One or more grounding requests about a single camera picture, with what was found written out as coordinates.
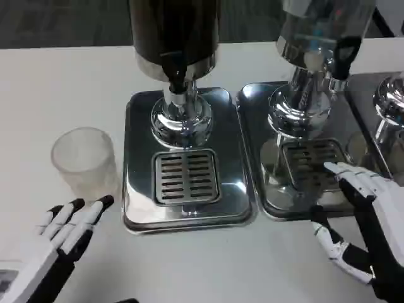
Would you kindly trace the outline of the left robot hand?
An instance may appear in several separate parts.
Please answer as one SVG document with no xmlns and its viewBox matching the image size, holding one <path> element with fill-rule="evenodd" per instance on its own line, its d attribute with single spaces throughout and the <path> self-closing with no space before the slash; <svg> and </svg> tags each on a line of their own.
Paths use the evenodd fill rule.
<svg viewBox="0 0 404 303">
<path fill-rule="evenodd" d="M 93 228 L 114 204 L 75 199 L 49 209 L 33 234 L 1 258 L 1 302 L 54 302 L 86 251 Z"/>
</svg>

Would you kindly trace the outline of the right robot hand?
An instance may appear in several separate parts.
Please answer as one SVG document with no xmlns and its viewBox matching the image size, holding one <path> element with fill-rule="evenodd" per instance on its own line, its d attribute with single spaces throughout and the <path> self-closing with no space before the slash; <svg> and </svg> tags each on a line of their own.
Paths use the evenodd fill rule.
<svg viewBox="0 0 404 303">
<path fill-rule="evenodd" d="M 370 285 L 385 302 L 403 302 L 403 186 L 376 172 L 344 162 L 326 162 L 353 206 L 365 249 L 331 227 L 322 206 L 311 208 L 311 223 L 328 259 Z"/>
</svg>

